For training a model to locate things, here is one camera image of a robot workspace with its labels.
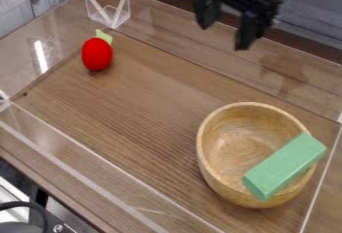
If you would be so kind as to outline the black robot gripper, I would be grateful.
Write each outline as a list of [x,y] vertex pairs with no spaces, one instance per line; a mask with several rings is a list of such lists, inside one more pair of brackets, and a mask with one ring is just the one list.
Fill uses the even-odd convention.
[[202,29],[208,29],[214,24],[224,5],[242,14],[234,47],[240,51],[248,50],[273,26],[282,2],[284,0],[193,0],[193,7]]

